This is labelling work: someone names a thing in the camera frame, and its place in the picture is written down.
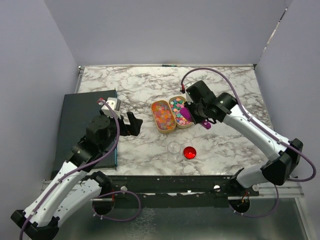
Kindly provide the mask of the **dark box with blue edge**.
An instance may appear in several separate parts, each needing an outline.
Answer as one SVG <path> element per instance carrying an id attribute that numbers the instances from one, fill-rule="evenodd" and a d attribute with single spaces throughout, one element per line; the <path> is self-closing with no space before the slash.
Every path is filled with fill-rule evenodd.
<path id="1" fill-rule="evenodd" d="M 85 135 L 88 123 L 100 114 L 97 100 L 117 96 L 115 89 L 64 96 L 51 178 L 56 176 L 72 147 Z"/>

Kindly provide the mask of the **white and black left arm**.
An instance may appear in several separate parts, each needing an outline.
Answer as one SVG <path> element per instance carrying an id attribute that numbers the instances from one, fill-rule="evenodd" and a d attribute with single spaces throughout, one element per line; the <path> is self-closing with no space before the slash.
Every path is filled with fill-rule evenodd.
<path id="1" fill-rule="evenodd" d="M 121 136 L 138 136 L 143 124 L 127 112 L 129 124 L 122 115 L 101 112 L 87 125 L 85 135 L 71 149 L 54 179 L 40 196 L 24 210 L 16 210 L 11 219 L 20 228 L 19 238 L 27 234 L 32 240 L 52 240 L 61 225 L 86 202 L 124 193 L 114 188 L 101 171 L 89 172 L 103 158 L 113 153 Z"/>

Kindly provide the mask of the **clear plastic cup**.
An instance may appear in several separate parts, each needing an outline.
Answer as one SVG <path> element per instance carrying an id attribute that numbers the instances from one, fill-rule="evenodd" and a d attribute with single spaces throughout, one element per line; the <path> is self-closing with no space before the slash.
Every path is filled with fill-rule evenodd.
<path id="1" fill-rule="evenodd" d="M 181 144 L 177 141 L 171 141 L 167 145 L 168 159 L 173 163 L 180 161 Z"/>

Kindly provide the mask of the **beige tray translucent star candies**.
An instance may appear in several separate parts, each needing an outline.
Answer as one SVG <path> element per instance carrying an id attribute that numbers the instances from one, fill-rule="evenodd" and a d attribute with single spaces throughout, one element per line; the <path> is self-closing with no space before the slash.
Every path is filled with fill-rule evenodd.
<path id="1" fill-rule="evenodd" d="M 150 109 L 157 130 L 161 134 L 168 134 L 176 129 L 177 122 L 167 101 L 155 101 L 151 104 Z"/>

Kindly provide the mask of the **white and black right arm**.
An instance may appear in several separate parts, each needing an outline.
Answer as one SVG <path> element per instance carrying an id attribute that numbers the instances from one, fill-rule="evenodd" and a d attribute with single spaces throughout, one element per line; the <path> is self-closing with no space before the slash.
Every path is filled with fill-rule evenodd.
<path id="1" fill-rule="evenodd" d="M 216 96 L 202 81 L 189 85 L 186 90 L 188 110 L 186 117 L 195 124 L 201 124 L 206 129 L 211 126 L 207 122 L 220 122 L 235 129 L 259 148 L 267 157 L 267 162 L 250 168 L 243 168 L 236 172 L 229 189 L 240 196 L 248 188 L 256 184 L 270 182 L 274 185 L 283 185 L 290 174 L 299 164 L 300 156 L 297 151 L 303 149 L 303 143 L 295 138 L 288 138 L 272 131 L 262 122 L 259 125 L 266 129 L 267 135 L 253 124 L 256 118 L 247 111 L 242 111 L 235 97 L 227 92 Z"/>

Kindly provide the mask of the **purple plastic scoop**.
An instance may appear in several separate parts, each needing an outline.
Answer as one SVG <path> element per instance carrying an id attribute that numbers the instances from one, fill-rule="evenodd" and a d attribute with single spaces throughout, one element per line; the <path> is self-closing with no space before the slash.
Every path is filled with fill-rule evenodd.
<path id="1" fill-rule="evenodd" d="M 196 122 L 193 120 L 191 113 L 189 112 L 189 110 L 184 107 L 181 108 L 179 113 L 189 122 L 196 124 Z M 205 129 L 209 130 L 211 128 L 211 124 L 204 120 L 202 122 L 199 123 L 202 127 L 204 127 Z"/>

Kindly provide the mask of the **red round lid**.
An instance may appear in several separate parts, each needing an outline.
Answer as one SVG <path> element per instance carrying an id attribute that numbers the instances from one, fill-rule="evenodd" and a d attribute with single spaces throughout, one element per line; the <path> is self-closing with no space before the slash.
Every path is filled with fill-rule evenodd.
<path id="1" fill-rule="evenodd" d="M 187 146 L 183 149 L 183 156 L 186 158 L 186 159 L 194 159 L 197 155 L 197 151 L 194 147 L 192 146 Z"/>

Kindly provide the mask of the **beige tray opaque star candies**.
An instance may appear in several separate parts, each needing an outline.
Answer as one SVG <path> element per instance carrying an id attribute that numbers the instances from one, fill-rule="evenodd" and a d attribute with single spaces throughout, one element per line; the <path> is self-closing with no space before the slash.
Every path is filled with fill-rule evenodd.
<path id="1" fill-rule="evenodd" d="M 170 98 L 168 101 L 172 114 L 176 121 L 176 126 L 180 129 L 186 129 L 193 125 L 192 122 L 189 122 L 180 113 L 181 109 L 184 108 L 185 102 L 186 102 L 186 99 L 183 96 L 174 96 Z"/>

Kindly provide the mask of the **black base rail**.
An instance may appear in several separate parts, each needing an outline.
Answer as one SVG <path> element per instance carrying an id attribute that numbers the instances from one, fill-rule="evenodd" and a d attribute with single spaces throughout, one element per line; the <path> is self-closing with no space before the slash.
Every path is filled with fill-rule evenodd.
<path id="1" fill-rule="evenodd" d="M 114 205 L 131 209 L 138 203 L 144 208 L 227 208 L 229 198 L 244 200 L 259 195 L 253 188 L 243 188 L 230 175 L 206 176 L 105 176 L 96 172 L 83 178 L 81 186 L 97 180 L 101 187 L 95 207 Z"/>

